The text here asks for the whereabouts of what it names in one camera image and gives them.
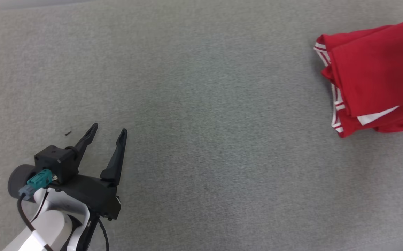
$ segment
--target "white stripe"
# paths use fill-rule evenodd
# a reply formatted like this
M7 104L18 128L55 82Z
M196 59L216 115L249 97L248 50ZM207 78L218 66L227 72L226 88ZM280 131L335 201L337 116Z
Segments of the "white stripe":
M392 107L390 109L387 109L385 111L381 111L380 113L372 113L372 114L358 116L359 123L361 123L361 125L369 124L370 122L373 122L376 119L379 119L380 117L392 112L393 110L395 110L398 107L399 107L399 105Z
M336 90L335 90L335 85L334 85L334 84L331 84L331 85L332 85L332 95L333 95L333 101L336 101L336 96L335 96L335 92L336 92ZM337 119L337 116L336 116L336 107L335 107L335 106L333 106L333 119L332 119L332 127L333 127L333 125L334 125L334 124L336 124L336 123L337 123L336 119Z
M326 49L325 45L319 44L318 42L316 42L314 46L316 46L317 48Z
M319 51L319 52L322 52L322 53L327 52L326 50L323 50L323 49L318 49L318 48L316 48L316 47L314 47L313 49L314 49L315 51Z
M340 94L340 89L338 87L336 87L336 89L338 90L338 97L336 99L336 102L342 103L343 100L342 100L342 95Z
M328 66L327 59L325 59L319 51L316 51L316 53L319 55L320 59L322 59L322 62L324 62L324 65Z
M330 60L330 56L328 55L328 52L324 52L325 57L327 58L327 62L331 63L332 61Z
M36 238L36 240L42 245L42 246L47 246L47 243L44 241L42 236L37 232L37 230L34 230L32 235Z
M342 110L342 109L345 109L344 104L336 106L336 111L339 111L339 110Z

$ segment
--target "gray carpet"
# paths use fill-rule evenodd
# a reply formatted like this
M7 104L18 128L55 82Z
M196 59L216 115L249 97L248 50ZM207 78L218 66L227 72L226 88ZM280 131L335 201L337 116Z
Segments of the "gray carpet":
M0 11L0 250L24 226L12 170L94 122L85 175L130 132L123 208L104 220L112 251L403 248L403 133L339 138L312 49L322 33L401 21L397 0ZM98 228L90 250L103 249Z

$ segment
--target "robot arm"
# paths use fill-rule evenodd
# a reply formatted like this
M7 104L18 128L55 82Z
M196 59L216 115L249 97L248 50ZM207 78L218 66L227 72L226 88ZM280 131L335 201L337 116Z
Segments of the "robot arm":
M123 129L116 150L100 178L80 175L78 167L87 146L93 141L97 124L93 124L75 145L64 149L49 146L34 156L35 166L21 165L8 181L8 192L20 198L19 189L44 169L52 172L52 182L25 200L39 205L31 220L34 232L26 227L4 251L45 250L86 251L100 217L117 219L121 209L117 185L121 177L127 130ZM67 213L80 215L79 221Z

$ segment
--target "red cloth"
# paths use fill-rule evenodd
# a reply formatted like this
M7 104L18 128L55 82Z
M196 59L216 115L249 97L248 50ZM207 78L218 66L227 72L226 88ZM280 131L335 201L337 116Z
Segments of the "red cloth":
M327 65L322 74L337 90L332 126L340 137L367 128L403 131L403 23L322 35L315 50ZM388 109L393 110L362 122Z

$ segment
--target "cable connector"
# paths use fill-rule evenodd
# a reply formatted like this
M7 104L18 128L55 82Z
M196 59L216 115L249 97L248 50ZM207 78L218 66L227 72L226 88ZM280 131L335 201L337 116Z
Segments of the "cable connector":
M44 169L40 173L30 178L24 187L18 190L18 195L25 194L24 200L29 200L34 193L44 187L47 187L53 181L53 173L51 170Z

